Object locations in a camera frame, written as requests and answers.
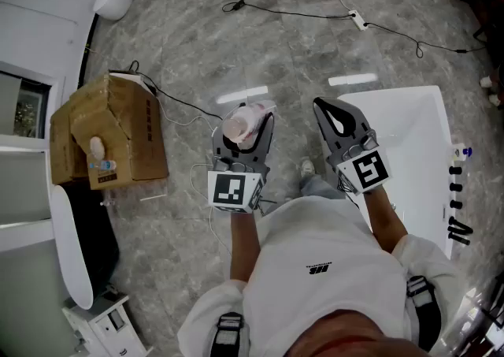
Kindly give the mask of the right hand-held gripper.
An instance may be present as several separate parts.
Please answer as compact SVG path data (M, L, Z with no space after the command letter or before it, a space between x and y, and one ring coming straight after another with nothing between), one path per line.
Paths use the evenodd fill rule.
M316 97L313 111L331 151L326 160L337 177L338 189L360 195L391 178L386 151L359 108L340 99ZM345 138L354 139L342 146Z

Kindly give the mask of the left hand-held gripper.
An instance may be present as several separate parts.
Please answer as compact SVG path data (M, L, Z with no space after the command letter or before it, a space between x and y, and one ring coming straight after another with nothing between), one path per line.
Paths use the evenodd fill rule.
M257 208L270 168L265 164L275 117L266 114L254 144L247 150L226 137L218 126L212 134L213 168L208 172L208 202L220 211L251 214Z

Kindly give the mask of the white floral lotion bottle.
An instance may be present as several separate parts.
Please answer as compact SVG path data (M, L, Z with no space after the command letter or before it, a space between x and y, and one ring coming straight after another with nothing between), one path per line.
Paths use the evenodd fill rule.
M248 150L254 145L262 122L276 108L272 100L262 100L237 108L222 123L223 135L238 146Z

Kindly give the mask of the person's left forearm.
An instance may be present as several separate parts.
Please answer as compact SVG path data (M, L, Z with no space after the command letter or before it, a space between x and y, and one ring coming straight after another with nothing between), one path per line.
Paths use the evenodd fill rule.
M253 214L231 214L232 251L230 279L248 282L261 246Z

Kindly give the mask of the person's right forearm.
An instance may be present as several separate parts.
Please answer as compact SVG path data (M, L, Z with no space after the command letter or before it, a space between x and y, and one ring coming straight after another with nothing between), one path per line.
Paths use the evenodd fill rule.
M373 235L381 248L392 253L398 242L408 234L399 219L383 186L364 193Z

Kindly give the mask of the person's grey jeans leg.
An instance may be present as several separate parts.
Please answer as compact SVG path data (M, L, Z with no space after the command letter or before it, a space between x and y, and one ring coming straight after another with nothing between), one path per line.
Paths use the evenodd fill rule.
M356 213L355 206L342 197L343 193L318 174L303 177L300 192L300 197L273 206L262 218L290 222L336 221L349 219Z

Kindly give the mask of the white power strip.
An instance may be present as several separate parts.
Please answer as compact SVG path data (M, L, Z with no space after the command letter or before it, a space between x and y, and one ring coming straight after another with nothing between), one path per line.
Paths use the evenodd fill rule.
M350 10L348 14L359 31L363 32L368 29L367 23L363 20L357 10Z

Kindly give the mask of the large cardboard box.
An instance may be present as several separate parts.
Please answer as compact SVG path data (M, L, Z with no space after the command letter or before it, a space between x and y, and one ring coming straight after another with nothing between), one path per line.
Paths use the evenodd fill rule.
M71 133L87 156L91 189L119 188L169 175L159 102L140 76L106 73L74 92L69 104ZM115 170L89 168L90 162L99 162L90 150L93 136L102 139L104 160L115 161Z

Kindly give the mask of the blue capped small bottle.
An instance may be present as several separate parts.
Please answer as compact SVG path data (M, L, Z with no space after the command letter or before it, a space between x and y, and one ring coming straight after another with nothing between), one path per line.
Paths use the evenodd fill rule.
M464 162L473 153L471 147L467 147L463 143L457 143L452 145L452 157L455 162Z

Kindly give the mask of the person's white shirt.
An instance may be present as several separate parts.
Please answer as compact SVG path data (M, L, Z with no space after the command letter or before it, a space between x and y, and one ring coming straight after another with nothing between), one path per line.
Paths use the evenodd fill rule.
M409 233L384 251L369 215L355 211L336 221L264 220L249 281L229 277L196 302L178 333L183 357L284 357L340 310L429 353L461 305L461 274L436 244Z

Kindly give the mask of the flat cardboard box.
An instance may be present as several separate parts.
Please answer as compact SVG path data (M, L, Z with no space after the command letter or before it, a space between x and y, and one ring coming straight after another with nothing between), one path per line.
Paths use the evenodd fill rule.
M50 170L52 183L87 180L87 157L70 129L70 104L63 104L50 118Z

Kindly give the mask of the white oval freestanding tub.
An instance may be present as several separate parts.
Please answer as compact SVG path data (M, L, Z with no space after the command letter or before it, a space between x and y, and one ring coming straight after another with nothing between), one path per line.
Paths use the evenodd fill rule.
M77 306L92 307L119 260L119 247L104 199L85 185L55 185L50 213L66 289Z

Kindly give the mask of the white cabinet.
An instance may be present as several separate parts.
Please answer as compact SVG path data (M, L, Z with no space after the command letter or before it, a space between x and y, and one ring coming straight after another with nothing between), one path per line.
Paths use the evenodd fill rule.
M70 357L147 357L154 348L135 330L127 301L124 293L107 292L84 310L68 299L61 310L78 340Z

